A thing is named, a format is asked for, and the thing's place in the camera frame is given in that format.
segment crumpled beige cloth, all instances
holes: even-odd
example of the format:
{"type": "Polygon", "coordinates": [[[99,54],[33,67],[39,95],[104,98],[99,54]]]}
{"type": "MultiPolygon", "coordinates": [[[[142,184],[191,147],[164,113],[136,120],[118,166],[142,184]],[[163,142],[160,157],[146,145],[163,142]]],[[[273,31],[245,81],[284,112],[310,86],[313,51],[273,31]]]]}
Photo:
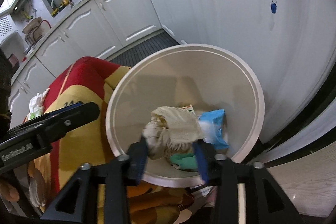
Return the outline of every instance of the crumpled beige cloth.
{"type": "Polygon", "coordinates": [[[192,143],[204,135],[196,115],[181,108],[162,106],[151,112],[142,135],[152,160],[192,152],[192,143]]]}

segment gray floor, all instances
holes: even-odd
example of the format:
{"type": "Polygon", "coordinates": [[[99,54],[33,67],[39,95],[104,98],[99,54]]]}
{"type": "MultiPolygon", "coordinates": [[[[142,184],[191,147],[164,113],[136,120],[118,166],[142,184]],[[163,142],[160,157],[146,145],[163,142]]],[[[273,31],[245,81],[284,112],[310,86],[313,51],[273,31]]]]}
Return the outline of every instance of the gray floor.
{"type": "Polygon", "coordinates": [[[117,63],[122,66],[133,67],[136,63],[140,62],[147,56],[163,50],[164,48],[179,45],[169,34],[166,32],[159,33],[155,37],[149,38],[139,45],[130,48],[129,50],[118,55],[110,62],[117,63]]]}

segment trash can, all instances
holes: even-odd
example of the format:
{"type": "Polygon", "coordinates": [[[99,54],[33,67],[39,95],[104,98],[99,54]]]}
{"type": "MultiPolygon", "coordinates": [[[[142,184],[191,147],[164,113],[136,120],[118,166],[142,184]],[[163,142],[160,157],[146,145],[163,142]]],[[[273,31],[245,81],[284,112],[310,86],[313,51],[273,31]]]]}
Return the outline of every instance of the trash can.
{"type": "MultiPolygon", "coordinates": [[[[192,104],[196,114],[226,113],[226,155],[241,162],[256,143],[265,105],[252,69],[222,48],[188,44],[156,52],[135,65],[119,82],[108,104],[106,134],[115,156],[138,141],[151,111],[159,106],[192,104]]],[[[148,159],[143,180],[165,187],[203,184],[197,172],[172,167],[165,159],[148,159]]]]}

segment metal bolt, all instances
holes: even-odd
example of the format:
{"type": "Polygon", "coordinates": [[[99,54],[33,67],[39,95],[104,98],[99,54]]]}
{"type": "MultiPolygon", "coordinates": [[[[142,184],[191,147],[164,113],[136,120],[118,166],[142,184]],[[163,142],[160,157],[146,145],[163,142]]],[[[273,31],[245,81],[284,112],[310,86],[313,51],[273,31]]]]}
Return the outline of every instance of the metal bolt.
{"type": "Polygon", "coordinates": [[[264,168],[264,165],[260,161],[256,161],[253,163],[254,168],[261,169],[264,168]]]}
{"type": "Polygon", "coordinates": [[[89,170],[91,168],[91,166],[92,166],[92,164],[86,162],[86,163],[82,164],[79,168],[81,170],[89,170]]]}
{"type": "Polygon", "coordinates": [[[120,156],[118,156],[117,159],[120,160],[120,161],[127,161],[127,160],[129,160],[129,155],[121,154],[120,156]]]}
{"type": "Polygon", "coordinates": [[[223,154],[216,154],[215,160],[226,160],[226,156],[223,154]]]}

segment orange fabric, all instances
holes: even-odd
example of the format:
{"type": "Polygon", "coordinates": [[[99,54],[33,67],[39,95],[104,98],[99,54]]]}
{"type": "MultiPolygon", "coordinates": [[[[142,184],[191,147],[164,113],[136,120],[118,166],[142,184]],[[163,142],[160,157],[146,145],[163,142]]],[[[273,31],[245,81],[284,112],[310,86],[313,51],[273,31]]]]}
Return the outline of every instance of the orange fabric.
{"type": "MultiPolygon", "coordinates": [[[[80,164],[90,162],[99,165],[113,159],[105,132],[105,115],[113,89],[128,71],[127,67],[93,57],[83,57],[50,85],[44,101],[45,112],[77,102],[95,102],[100,108],[100,115],[97,120],[67,133],[64,138],[53,143],[50,154],[35,160],[36,168],[41,171],[46,182],[49,202],[80,164]]],[[[104,189],[101,185],[98,223],[103,223],[104,219],[104,189]]],[[[184,189],[172,190],[146,182],[141,182],[138,187],[128,187],[127,193],[131,219],[136,224],[156,223],[158,220],[162,224],[171,224],[179,216],[179,210],[190,206],[194,201],[184,189]]]]}

